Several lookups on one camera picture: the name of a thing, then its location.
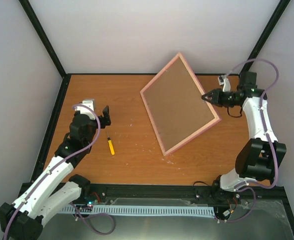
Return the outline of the yellow handled screwdriver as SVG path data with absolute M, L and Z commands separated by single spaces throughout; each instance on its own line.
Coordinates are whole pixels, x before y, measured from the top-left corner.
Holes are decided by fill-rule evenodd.
M 110 153 L 111 153 L 112 156 L 114 156 L 115 155 L 115 150 L 114 150 L 113 142 L 112 142 L 111 137 L 110 137 L 107 130 L 106 130 L 106 134 L 107 134 L 107 142 L 108 142 Z

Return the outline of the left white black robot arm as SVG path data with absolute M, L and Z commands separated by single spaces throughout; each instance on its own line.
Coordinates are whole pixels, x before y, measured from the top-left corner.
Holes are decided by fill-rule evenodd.
M 94 103 L 84 100 L 73 106 L 74 117 L 62 143 L 40 176 L 13 203 L 0 207 L 3 239 L 36 240 L 47 223 L 74 200 L 90 198 L 90 181 L 73 175 L 63 187 L 61 181 L 90 153 L 100 131 L 111 125 L 109 107 L 102 115 L 94 111 Z

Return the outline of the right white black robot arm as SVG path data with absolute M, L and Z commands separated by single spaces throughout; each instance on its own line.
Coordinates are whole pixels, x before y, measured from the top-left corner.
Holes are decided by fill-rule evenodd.
M 236 91 L 217 88 L 204 94 L 202 99 L 227 109 L 240 106 L 240 113 L 246 115 L 249 130 L 249 140 L 238 154 L 234 169 L 213 181 L 213 201 L 224 202 L 249 185 L 265 189 L 275 187 L 287 148 L 272 130 L 265 92 L 254 87 L 238 87 Z

